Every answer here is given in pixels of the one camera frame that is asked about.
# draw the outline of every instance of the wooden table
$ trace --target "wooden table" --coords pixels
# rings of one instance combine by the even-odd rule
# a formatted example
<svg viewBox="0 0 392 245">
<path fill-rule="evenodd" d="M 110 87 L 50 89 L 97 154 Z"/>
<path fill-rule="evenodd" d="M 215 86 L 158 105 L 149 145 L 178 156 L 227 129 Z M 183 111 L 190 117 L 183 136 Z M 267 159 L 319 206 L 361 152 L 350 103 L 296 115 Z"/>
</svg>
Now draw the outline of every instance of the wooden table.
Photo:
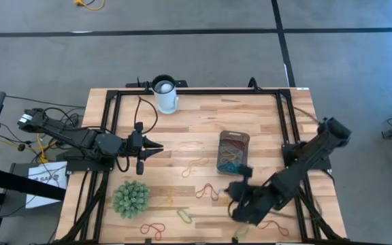
<svg viewBox="0 0 392 245">
<path fill-rule="evenodd" d="M 106 92 L 107 89 L 102 88 L 90 91 L 84 115 L 84 126 L 101 124 Z M 315 116 L 310 91 L 292 88 L 291 93 L 295 107 Z M 152 95 L 142 96 L 142 98 L 156 104 Z M 123 96 L 120 106 L 116 134 L 127 137 L 133 129 L 137 96 Z M 111 124 L 112 108 L 110 108 L 108 126 Z M 300 111 L 296 110 L 295 115 L 301 139 L 313 138 L 316 134 L 315 122 Z M 154 112 L 148 104 L 142 102 L 137 121 L 144 122 L 145 129 L 154 122 Z M 291 127 L 287 126 L 290 138 L 293 139 Z M 146 235 L 140 233 L 140 227 L 145 223 L 165 224 L 166 229 L 160 242 L 230 242 L 235 230 L 241 224 L 228 217 L 229 198 L 221 193 L 218 201 L 212 201 L 209 191 L 200 199 L 195 197 L 195 192 L 201 190 L 206 183 L 212 184 L 217 190 L 226 188 L 231 181 L 241 179 L 220 175 L 216 170 L 218 137 L 223 130 L 245 132 L 250 135 L 248 165 L 254 167 L 251 184 L 262 184 L 274 172 L 284 167 L 280 151 L 283 140 L 276 100 L 273 96 L 180 95 L 179 110 L 171 115 L 159 113 L 156 127 L 147 134 L 149 139 L 164 145 L 164 152 L 150 157 L 145 162 L 143 176 L 135 174 L 135 159 L 131 159 L 131 169 L 127 173 L 121 173 L 116 168 L 111 172 L 100 242 L 143 242 L 145 238 L 154 238 L 153 229 Z M 202 157 L 207 159 L 194 166 L 188 178 L 183 178 L 181 173 L 188 167 L 189 162 Z M 74 213 L 83 175 L 84 173 L 75 173 L 69 179 L 56 238 L 63 237 L 74 223 Z M 310 171 L 309 176 L 312 192 L 323 209 L 324 219 L 336 233 L 345 237 L 346 232 L 331 179 L 321 171 Z M 90 176 L 84 187 L 79 213 L 84 209 L 89 178 Z M 145 182 L 151 190 L 148 211 L 134 219 L 124 220 L 112 208 L 113 192 L 125 180 Z M 179 208 L 185 209 L 190 214 L 193 223 L 188 225 L 178 217 L 176 211 Z M 295 216 L 294 201 L 291 201 L 280 212 Z M 93 235 L 95 217 L 96 210 L 91 215 L 87 238 Z M 272 223 L 266 229 L 250 226 L 248 235 L 240 241 L 300 241 L 296 218 L 269 214 L 264 220 L 276 221 L 280 226 L 289 230 L 289 235 L 287 237 L 281 235 Z M 310 221 L 307 220 L 306 223 L 308 236 L 312 237 Z"/>
</svg>

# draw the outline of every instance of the paper sign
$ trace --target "paper sign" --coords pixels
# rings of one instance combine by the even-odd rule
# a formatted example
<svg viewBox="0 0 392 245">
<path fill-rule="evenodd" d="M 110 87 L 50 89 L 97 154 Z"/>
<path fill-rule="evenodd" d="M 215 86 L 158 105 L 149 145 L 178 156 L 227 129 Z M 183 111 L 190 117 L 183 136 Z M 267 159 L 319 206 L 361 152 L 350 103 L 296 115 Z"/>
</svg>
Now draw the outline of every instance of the paper sign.
<svg viewBox="0 0 392 245">
<path fill-rule="evenodd" d="M 28 171 L 28 178 L 36 181 L 40 181 L 45 184 L 50 184 L 63 189 L 67 187 L 66 178 L 66 164 L 67 162 L 56 162 L 56 163 L 44 163 L 39 167 L 32 167 Z M 25 208 L 36 208 L 43 205 L 56 203 L 59 200 L 40 197 L 27 194 L 27 200 Z"/>
</svg>

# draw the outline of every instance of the succulent plant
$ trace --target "succulent plant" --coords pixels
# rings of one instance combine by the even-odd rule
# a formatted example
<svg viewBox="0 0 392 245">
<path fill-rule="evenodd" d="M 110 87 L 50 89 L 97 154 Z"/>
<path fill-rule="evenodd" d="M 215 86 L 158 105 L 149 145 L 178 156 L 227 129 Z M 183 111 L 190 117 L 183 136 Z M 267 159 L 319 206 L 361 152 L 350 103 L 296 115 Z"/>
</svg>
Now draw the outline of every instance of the succulent plant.
<svg viewBox="0 0 392 245">
<path fill-rule="evenodd" d="M 149 188 L 144 183 L 125 181 L 114 191 L 113 208 L 122 218 L 133 218 L 148 208 Z"/>
</svg>

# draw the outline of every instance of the green rubber band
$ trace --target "green rubber band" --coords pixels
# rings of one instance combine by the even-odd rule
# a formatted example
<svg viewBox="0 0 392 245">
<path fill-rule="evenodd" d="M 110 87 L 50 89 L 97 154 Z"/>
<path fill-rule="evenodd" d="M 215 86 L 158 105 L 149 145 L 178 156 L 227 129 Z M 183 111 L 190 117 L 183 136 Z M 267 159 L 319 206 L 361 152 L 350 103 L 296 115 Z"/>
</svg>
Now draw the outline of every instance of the green rubber band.
<svg viewBox="0 0 392 245">
<path fill-rule="evenodd" d="M 185 212 L 185 210 L 179 209 L 176 211 L 176 213 L 178 214 L 178 216 L 182 219 L 182 221 L 184 221 L 184 223 L 186 224 L 191 224 L 193 222 L 193 219 L 189 216 L 189 214 L 187 214 Z"/>
</svg>

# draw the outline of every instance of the red rubber band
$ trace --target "red rubber band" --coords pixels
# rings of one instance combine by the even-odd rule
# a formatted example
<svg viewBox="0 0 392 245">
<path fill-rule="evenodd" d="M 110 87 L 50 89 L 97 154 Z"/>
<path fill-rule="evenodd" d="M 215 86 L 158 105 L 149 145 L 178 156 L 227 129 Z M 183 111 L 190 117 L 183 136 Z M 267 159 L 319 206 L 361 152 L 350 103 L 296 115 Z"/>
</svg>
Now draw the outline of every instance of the red rubber band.
<svg viewBox="0 0 392 245">
<path fill-rule="evenodd" d="M 157 227 L 155 227 L 155 225 L 156 226 L 162 226 L 163 228 L 162 229 L 157 228 Z M 140 233 L 141 234 L 147 234 L 149 232 L 150 228 L 153 228 L 153 229 L 157 230 L 157 232 L 154 235 L 155 236 L 155 240 L 159 241 L 159 240 L 161 240 L 163 238 L 162 232 L 166 230 L 166 226 L 163 223 L 152 223 L 150 225 L 149 224 L 143 224 L 140 227 Z"/>
<path fill-rule="evenodd" d="M 287 228 L 281 227 L 278 222 L 274 220 L 267 220 L 267 221 L 261 221 L 261 223 L 266 223 L 263 227 L 258 227 L 258 229 L 264 229 L 268 227 L 270 224 L 275 223 L 276 226 L 278 227 L 279 233 L 283 236 L 289 236 L 290 231 Z"/>
<path fill-rule="evenodd" d="M 211 188 L 211 193 L 210 193 L 211 200 L 217 201 L 218 200 L 218 193 L 214 190 L 214 188 L 212 187 L 212 185 L 210 183 L 207 183 L 200 191 L 197 191 L 195 193 L 196 198 L 203 197 L 203 194 L 205 194 L 205 190 L 207 189 L 207 187 Z"/>
</svg>

